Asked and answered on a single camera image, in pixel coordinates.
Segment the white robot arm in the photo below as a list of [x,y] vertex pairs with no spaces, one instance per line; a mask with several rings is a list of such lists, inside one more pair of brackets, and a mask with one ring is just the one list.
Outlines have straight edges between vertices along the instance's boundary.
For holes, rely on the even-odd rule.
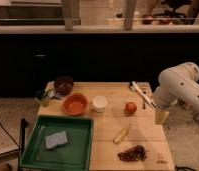
[[159,86],[153,93],[153,100],[158,109],[169,108],[182,100],[190,104],[197,114],[199,122],[199,66],[185,62],[164,69],[158,76]]

